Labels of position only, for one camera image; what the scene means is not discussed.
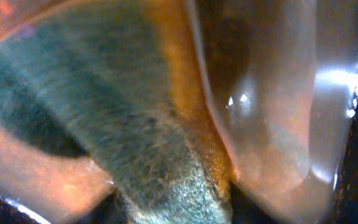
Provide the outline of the green and yellow sponge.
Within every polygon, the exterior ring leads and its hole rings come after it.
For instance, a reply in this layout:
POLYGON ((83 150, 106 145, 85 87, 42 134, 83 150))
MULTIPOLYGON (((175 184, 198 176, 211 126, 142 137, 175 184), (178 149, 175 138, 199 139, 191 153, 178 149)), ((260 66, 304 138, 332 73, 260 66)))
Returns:
POLYGON ((65 1, 0 38, 0 126, 85 152, 133 223, 230 223, 229 158, 184 1, 65 1))

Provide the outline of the black water tray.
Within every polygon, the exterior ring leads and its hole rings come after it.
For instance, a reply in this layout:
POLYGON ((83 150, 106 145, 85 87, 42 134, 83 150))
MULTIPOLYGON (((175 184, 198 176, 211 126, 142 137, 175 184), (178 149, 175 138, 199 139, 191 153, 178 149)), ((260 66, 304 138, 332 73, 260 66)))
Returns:
MULTIPOLYGON (((65 1, 0 1, 0 38, 65 1)), ((358 100, 358 1, 184 1, 229 158, 232 222, 318 223, 358 100)), ((85 152, 58 156, 0 126, 0 190, 49 223, 133 223, 85 152)))

